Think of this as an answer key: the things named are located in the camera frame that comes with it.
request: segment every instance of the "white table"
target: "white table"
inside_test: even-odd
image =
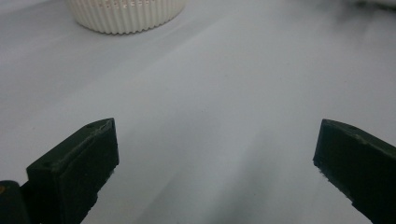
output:
[[[365,224],[313,165],[322,119],[396,145],[396,17],[329,0],[190,0],[102,35],[62,0],[0,2],[0,179],[116,119],[83,223]]]

